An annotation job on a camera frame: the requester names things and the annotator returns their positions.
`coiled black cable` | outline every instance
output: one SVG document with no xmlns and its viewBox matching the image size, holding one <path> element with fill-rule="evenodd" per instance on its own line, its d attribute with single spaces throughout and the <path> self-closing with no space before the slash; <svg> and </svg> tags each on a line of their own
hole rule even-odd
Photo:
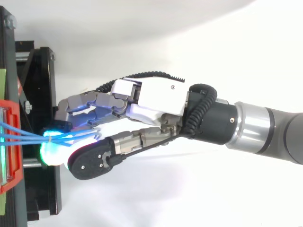
<svg viewBox="0 0 303 227">
<path fill-rule="evenodd" d="M 206 84 L 195 84 L 189 88 L 189 91 L 200 94 L 205 94 L 205 97 L 189 114 L 185 121 L 185 126 L 182 130 L 182 134 L 188 138 L 194 138 L 195 133 L 206 112 L 211 108 L 212 104 L 217 99 L 217 91 Z"/>
<path fill-rule="evenodd" d="M 169 78 L 169 79 L 174 79 L 174 80 L 178 80 L 178 81 L 182 81 L 182 79 L 178 79 L 175 77 L 172 77 L 170 74 L 167 74 L 165 72 L 142 72 L 142 73 L 137 73 L 137 74 L 133 74 L 127 77 L 123 77 L 123 78 L 146 78 L 146 77 L 162 77 L 162 78 Z M 102 93 L 108 93 L 111 91 L 113 84 L 115 83 L 116 79 L 103 84 L 101 86 L 99 86 L 96 91 L 97 92 L 102 92 Z"/>
</svg>

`metal rod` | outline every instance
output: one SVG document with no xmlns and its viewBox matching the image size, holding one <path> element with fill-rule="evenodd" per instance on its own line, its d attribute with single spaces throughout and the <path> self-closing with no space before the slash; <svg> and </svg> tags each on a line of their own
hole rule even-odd
<svg viewBox="0 0 303 227">
<path fill-rule="evenodd" d="M 41 163 L 36 158 L 23 159 L 23 168 L 36 168 L 41 166 Z"/>
<path fill-rule="evenodd" d="M 29 52 L 16 52 L 16 61 L 24 62 L 27 61 L 29 56 Z"/>
</svg>

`blue wire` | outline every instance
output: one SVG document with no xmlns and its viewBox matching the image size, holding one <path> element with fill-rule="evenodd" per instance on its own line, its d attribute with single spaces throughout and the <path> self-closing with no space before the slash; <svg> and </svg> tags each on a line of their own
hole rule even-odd
<svg viewBox="0 0 303 227">
<path fill-rule="evenodd" d="M 27 131 L 24 131 L 24 130 L 15 128 L 14 126 L 11 126 L 11 125 L 6 124 L 6 123 L 4 123 L 4 122 L 0 122 L 0 126 L 2 126 L 2 127 L 4 127 L 4 128 L 7 128 L 7 129 L 9 129 L 9 130 L 11 130 L 11 131 L 15 131 L 15 132 L 17 132 L 17 133 L 19 133 L 19 134 L 22 134 L 22 135 L 43 137 L 43 136 L 39 136 L 39 135 L 30 133 L 30 132 L 27 132 Z"/>
<path fill-rule="evenodd" d="M 86 134 L 86 135 L 83 135 L 83 136 L 75 136 L 75 137 L 72 137 L 72 138 L 54 139 L 54 140 L 51 140 L 51 142 L 57 143 L 57 142 L 66 142 L 66 141 L 70 141 L 70 140 L 81 140 L 81 139 L 85 139 L 85 138 L 93 136 L 93 135 L 95 135 L 95 133 L 90 133 L 90 134 Z M 19 145 L 18 143 L 20 143 L 20 144 L 37 144 L 38 141 L 40 141 L 39 143 L 46 143 L 49 140 L 30 140 L 30 141 L 25 140 L 25 141 L 13 141 L 13 142 L 12 141 L 10 141 L 10 142 L 0 142 L 0 146 Z"/>
<path fill-rule="evenodd" d="M 85 134 L 82 135 L 83 137 L 89 137 L 89 136 L 93 136 L 96 135 L 95 133 L 89 133 L 89 134 Z M 70 141 L 70 140 L 75 140 L 75 138 L 78 137 L 82 137 L 82 136 L 77 136 L 77 137 L 69 137 L 69 138 L 65 138 L 67 139 L 66 141 Z M 9 135 L 9 134 L 2 134 L 0 133 L 0 137 L 3 138 L 7 138 L 7 139 L 13 139 L 13 140 L 44 140 L 44 141 L 49 141 L 50 137 L 51 137 L 51 141 L 56 141 L 56 140 L 60 140 L 60 139 L 64 139 L 64 138 L 60 138 L 57 136 L 43 136 L 43 137 L 37 137 L 37 136 L 16 136 L 16 135 Z"/>
<path fill-rule="evenodd" d="M 29 145 L 29 144 L 41 144 L 41 143 L 44 143 L 44 142 L 43 142 L 43 141 L 39 141 L 39 140 L 32 140 L 32 141 L 16 141 L 16 142 L 2 142 L 2 143 L 0 143 L 0 146 Z M 71 144 L 64 143 L 63 146 L 70 147 Z"/>
<path fill-rule="evenodd" d="M 11 131 L 15 131 L 15 132 L 17 132 L 19 134 L 22 134 L 22 135 L 44 137 L 44 136 L 36 135 L 36 134 L 30 133 L 30 132 L 27 132 L 27 131 L 15 128 L 14 126 L 11 126 L 11 125 L 6 124 L 4 122 L 0 122 L 0 126 L 2 126 L 4 128 L 7 128 L 7 129 L 9 129 Z M 77 134 L 91 132 L 91 131 L 95 131 L 95 129 L 86 129 L 86 130 L 80 130 L 80 131 L 71 131 L 71 132 L 68 132 L 68 133 L 64 133 L 64 134 L 58 135 L 57 137 L 66 137 L 66 136 L 69 136 L 69 135 L 77 135 Z"/>
</svg>

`screw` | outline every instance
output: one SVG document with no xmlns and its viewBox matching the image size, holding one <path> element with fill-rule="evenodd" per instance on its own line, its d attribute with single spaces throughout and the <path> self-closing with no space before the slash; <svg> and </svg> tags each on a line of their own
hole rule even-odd
<svg viewBox="0 0 303 227">
<path fill-rule="evenodd" d="M 55 52 L 51 52 L 50 53 L 50 58 L 51 58 L 52 61 L 56 60 L 56 54 L 55 54 Z"/>
<path fill-rule="evenodd" d="M 16 20 L 15 16 L 8 15 L 4 19 L 4 24 L 5 24 L 5 27 L 12 30 L 17 27 L 17 20 Z"/>
<path fill-rule="evenodd" d="M 25 113 L 29 114 L 30 111 L 33 109 L 33 106 L 29 103 L 29 101 L 26 101 L 24 103 L 24 109 L 25 109 Z"/>
</svg>

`blue light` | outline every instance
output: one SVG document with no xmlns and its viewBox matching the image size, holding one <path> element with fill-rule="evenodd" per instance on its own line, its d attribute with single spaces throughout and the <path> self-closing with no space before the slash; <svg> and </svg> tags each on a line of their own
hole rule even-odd
<svg viewBox="0 0 303 227">
<path fill-rule="evenodd" d="M 59 136 L 62 135 L 59 131 L 46 131 L 43 136 Z M 88 137 L 86 139 L 77 140 L 76 143 L 73 143 L 73 140 L 70 140 L 68 143 L 72 144 L 70 147 L 63 146 L 56 143 L 42 143 L 40 148 L 41 160 L 48 166 L 59 166 L 65 164 L 67 167 L 67 162 L 69 157 L 77 149 L 86 146 L 88 144 L 96 142 L 96 139 Z"/>
</svg>

